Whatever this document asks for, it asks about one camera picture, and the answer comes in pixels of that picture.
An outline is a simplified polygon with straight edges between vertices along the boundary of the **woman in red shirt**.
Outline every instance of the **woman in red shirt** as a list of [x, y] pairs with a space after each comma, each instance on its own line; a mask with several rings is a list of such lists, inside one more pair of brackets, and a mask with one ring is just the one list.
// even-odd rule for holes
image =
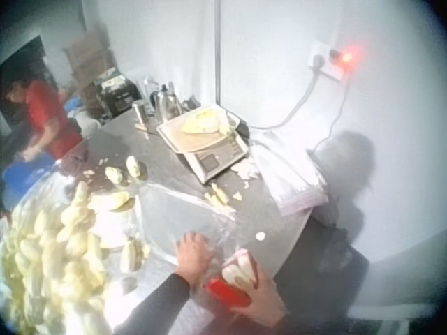
[[32, 80], [29, 85], [14, 82], [6, 98], [13, 103], [27, 104], [28, 121], [35, 134], [22, 152], [25, 161], [32, 161], [42, 150], [59, 159], [81, 143], [82, 137], [68, 120], [57, 92], [44, 81]]

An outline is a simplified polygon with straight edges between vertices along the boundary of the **stainless steel kettle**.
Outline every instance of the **stainless steel kettle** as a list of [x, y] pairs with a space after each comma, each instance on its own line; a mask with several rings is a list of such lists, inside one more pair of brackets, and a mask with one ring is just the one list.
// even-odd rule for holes
[[173, 91], [166, 88], [166, 85], [163, 85], [160, 91], [152, 92], [149, 100], [155, 109], [155, 115], [160, 124], [174, 119], [182, 113], [179, 99]]

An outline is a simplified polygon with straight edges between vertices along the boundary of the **red shirt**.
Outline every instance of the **red shirt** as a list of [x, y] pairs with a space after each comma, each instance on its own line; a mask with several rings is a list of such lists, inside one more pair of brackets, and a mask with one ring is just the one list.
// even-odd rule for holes
[[81, 135], [71, 128], [57, 92], [51, 90], [45, 82], [31, 82], [27, 89], [27, 105], [29, 123], [38, 136], [43, 134], [44, 126], [49, 120], [56, 119], [59, 122], [59, 134], [47, 146], [55, 159], [61, 158], [82, 142]]

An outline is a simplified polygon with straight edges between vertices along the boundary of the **person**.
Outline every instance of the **person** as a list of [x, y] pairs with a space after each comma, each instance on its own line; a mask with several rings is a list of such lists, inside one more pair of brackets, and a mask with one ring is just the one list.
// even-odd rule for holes
[[[177, 242], [175, 253], [178, 261], [175, 272], [138, 305], [123, 324], [117, 326], [114, 334], [168, 334], [189, 300], [190, 288], [198, 285], [213, 258], [206, 237], [195, 232], [186, 234]], [[251, 285], [244, 286], [245, 292], [251, 298], [251, 304], [246, 308], [233, 308], [232, 311], [244, 315], [275, 334], [297, 334], [287, 317], [286, 307], [276, 285], [261, 266], [258, 266], [258, 278], [256, 289]]]
[[44, 150], [59, 159], [81, 143], [80, 132], [68, 120], [58, 93], [44, 81], [20, 78], [2, 89], [12, 103], [27, 105], [27, 119], [34, 134], [21, 153], [25, 161], [34, 160]]

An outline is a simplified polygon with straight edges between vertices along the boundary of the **digital kitchen scale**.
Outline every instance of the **digital kitchen scale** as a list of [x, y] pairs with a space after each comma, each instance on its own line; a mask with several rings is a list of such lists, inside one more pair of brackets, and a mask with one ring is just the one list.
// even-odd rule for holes
[[248, 146], [234, 131], [225, 140], [202, 151], [184, 154], [202, 184], [229, 168], [249, 152]]

